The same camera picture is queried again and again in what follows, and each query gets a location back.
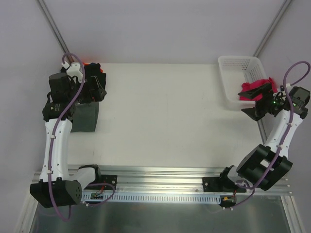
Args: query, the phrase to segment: white plastic basket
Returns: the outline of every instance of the white plastic basket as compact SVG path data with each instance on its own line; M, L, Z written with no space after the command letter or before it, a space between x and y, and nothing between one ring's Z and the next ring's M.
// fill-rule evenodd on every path
M254 107L254 101L239 100L238 93L243 83L267 78L260 60L248 56L221 56L218 63L228 107L234 110Z

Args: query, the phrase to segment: white table surface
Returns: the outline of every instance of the white table surface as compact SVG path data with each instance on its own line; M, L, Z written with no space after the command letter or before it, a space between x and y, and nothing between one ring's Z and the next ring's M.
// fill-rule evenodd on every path
M102 68L96 132L70 135L68 164L225 167L261 143L257 123L226 108L215 65Z

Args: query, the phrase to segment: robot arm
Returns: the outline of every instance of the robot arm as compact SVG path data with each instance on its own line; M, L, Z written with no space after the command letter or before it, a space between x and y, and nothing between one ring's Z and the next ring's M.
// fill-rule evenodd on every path
M49 77L51 92L43 109L43 118L46 121L46 147L44 164L39 177L39 182L31 184L30 193L45 208L52 207L49 195L48 176L52 177L52 192L57 206L79 204L82 190L90 183L100 183L100 170L97 165L87 165L79 168L73 176L68 171L68 140L72 129L72 119L75 112L75 104L102 101L106 95L104 89L106 74L101 73L99 64L85 66L86 83L74 105L65 113L58 123L55 135L52 131L57 119L67 107L72 97L76 94L82 81L80 63L71 65L64 63L66 73L57 73ZM51 137L54 137L52 147L52 168L48 169Z
M305 108L310 99L310 92L302 87L294 87L289 95L293 102L294 113L290 130L282 143L282 149L268 171L264 175L267 167L276 156L277 148L281 144L281 139L290 122L290 104L283 95L274 95L271 84L265 84L259 88L249 92L239 93L249 99L262 94L262 99L256 102L252 109L242 109L252 119L258 121L270 113L275 116L274 127L264 145L259 144L254 148L242 161L236 166L226 167L220 174L219 179L209 183L209 190L214 192L235 192L239 189L237 184L243 184L245 181L255 185L260 182L257 187L266 191L279 181L292 167L292 163L288 161L288 148L297 127L307 116L308 110Z

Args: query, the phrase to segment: white backdrop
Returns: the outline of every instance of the white backdrop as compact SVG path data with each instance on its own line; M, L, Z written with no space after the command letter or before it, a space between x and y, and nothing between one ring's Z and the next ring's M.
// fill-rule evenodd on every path
M69 50L102 63L252 55L283 0L46 0Z

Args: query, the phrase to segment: red cloth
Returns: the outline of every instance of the red cloth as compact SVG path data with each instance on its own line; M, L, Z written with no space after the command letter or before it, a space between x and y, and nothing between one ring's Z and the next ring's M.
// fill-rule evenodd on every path
M253 90L257 87L260 87L261 85L264 85L266 83L271 83L272 84L272 89L273 89L273 92L277 92L277 89L276 89L276 83L274 82L274 80L272 78L269 78L269 79L260 79L260 80L257 80L253 83L243 83L242 84L242 92L245 92L245 91L249 91L249 90ZM262 98L262 94L256 96L255 98L252 99L252 101L258 101ZM243 96L240 96L240 100L250 100L248 98L245 98Z

